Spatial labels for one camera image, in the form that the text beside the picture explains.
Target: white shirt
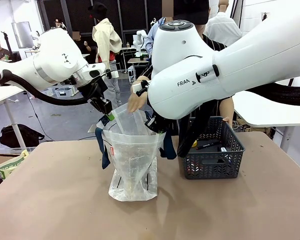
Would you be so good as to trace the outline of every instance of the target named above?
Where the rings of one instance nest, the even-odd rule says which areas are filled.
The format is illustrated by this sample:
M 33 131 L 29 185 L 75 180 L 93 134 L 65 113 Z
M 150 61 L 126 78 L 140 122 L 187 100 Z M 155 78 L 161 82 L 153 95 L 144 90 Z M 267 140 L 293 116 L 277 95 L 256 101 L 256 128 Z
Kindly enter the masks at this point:
M 92 39 L 98 45 L 98 54 L 107 69 L 110 69 L 110 51 L 119 53 L 122 41 L 109 22 L 108 18 L 103 19 L 92 29 Z
M 230 46 L 242 37 L 242 32 L 235 21 L 226 16 L 225 12 L 218 12 L 205 25 L 204 35 L 209 39 Z

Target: black marker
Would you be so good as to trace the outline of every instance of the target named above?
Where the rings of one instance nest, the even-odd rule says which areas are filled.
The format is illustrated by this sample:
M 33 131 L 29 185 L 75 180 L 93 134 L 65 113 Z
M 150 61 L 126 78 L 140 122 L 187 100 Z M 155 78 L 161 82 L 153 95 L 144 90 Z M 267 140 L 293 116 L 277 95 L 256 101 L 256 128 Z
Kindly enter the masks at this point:
M 208 148 L 208 147 L 211 147 L 211 146 L 214 146 L 214 145 L 218 145 L 220 143 L 221 143 L 220 141 L 215 141 L 215 142 L 211 142 L 209 144 L 203 145 L 203 146 L 197 146 L 196 149 L 197 150 L 205 149 L 205 148 Z

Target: black cap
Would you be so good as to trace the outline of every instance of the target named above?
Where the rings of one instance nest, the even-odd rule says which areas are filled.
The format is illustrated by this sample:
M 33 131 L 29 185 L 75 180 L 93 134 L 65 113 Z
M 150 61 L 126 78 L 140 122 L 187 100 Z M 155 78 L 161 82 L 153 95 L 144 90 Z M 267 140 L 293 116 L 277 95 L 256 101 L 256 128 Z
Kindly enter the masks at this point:
M 173 0 L 173 19 L 205 25 L 209 19 L 209 0 Z
M 103 20 L 107 17 L 107 7 L 101 2 L 96 1 L 93 6 L 88 7 L 90 14 L 97 20 Z

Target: yellow packet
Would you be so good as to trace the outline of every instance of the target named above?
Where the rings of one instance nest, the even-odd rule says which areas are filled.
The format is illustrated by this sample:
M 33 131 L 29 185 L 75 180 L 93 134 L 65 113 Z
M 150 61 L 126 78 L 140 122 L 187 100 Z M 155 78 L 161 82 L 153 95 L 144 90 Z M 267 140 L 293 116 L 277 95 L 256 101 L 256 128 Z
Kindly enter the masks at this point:
M 6 179 L 15 170 L 20 163 L 29 156 L 27 150 L 23 150 L 20 156 L 9 159 L 0 164 L 0 175 L 2 179 Z

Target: wall outlet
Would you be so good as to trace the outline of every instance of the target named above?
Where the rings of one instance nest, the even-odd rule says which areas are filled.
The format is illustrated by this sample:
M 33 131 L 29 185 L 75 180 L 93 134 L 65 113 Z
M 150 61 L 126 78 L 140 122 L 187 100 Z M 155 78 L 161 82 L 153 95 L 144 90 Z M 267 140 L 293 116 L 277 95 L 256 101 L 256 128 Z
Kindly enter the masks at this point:
M 261 13 L 261 20 L 265 20 L 270 16 L 270 12 L 262 12 Z

